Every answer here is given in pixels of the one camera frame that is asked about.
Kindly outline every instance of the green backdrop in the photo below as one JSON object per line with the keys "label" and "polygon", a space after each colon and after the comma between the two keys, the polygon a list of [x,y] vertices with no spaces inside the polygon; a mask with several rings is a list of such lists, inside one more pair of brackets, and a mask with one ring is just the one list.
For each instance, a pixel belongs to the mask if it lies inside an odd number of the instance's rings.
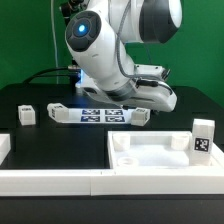
{"label": "green backdrop", "polygon": [[[64,21],[58,10],[63,2],[55,0],[61,66],[70,64],[71,59],[64,43]],[[1,4],[0,88],[55,67],[50,5],[50,0],[8,0]],[[182,27],[168,43],[129,44],[127,51],[136,63],[152,62],[170,68],[169,84],[196,87],[224,106],[224,1],[182,0],[182,6]]]}

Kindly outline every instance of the small white block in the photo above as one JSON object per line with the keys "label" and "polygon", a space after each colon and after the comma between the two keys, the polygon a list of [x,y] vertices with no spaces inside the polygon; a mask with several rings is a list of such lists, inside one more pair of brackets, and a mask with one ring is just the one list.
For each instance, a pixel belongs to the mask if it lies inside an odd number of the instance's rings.
{"label": "small white block", "polygon": [[214,131],[215,121],[194,119],[190,165],[210,165]]}
{"label": "small white block", "polygon": [[55,121],[66,121],[69,119],[69,109],[61,103],[51,103],[47,106],[49,116]]}
{"label": "small white block", "polygon": [[144,126],[150,118],[150,110],[145,108],[136,108],[131,114],[131,124]]}
{"label": "small white block", "polygon": [[35,111],[31,105],[18,106],[19,120],[22,125],[36,124]]}
{"label": "small white block", "polygon": [[9,134],[0,134],[0,165],[11,149]]}

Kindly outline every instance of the white platform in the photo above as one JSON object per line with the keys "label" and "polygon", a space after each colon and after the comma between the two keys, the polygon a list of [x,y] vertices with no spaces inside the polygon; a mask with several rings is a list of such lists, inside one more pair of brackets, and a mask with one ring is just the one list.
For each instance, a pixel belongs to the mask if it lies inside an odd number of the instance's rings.
{"label": "white platform", "polygon": [[[211,166],[190,166],[188,149],[170,148],[173,132],[127,132],[125,152],[114,150],[115,133],[108,132],[111,169],[1,170],[0,196],[224,194],[224,154],[215,144]],[[138,166],[119,167],[121,156],[137,158]]]}

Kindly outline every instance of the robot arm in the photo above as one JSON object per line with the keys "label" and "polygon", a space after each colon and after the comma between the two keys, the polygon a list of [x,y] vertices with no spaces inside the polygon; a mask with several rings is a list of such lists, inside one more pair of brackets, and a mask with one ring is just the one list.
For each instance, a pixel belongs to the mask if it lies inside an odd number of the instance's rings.
{"label": "robot arm", "polygon": [[135,65],[123,43],[170,39],[181,23],[179,0],[90,0],[66,29],[73,59],[87,75],[81,88],[98,101],[171,111],[176,95],[160,66]]}

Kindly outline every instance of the black table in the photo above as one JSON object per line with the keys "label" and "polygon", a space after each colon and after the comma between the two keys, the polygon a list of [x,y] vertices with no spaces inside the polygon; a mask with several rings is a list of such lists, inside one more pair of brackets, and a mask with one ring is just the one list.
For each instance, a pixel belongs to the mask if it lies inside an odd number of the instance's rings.
{"label": "black table", "polygon": [[[68,85],[9,85],[0,90],[0,133],[10,133],[12,149],[0,169],[108,169],[108,131],[191,131],[195,118],[215,120],[214,142],[224,151],[224,109],[195,88],[173,89],[178,97],[175,110],[151,115],[147,125],[137,127],[56,123],[48,117],[49,103],[116,107],[73,93]],[[19,105],[34,107],[35,126],[21,126]],[[66,153],[61,153],[65,145]],[[223,223],[223,208],[224,195],[1,197],[0,222]]]}

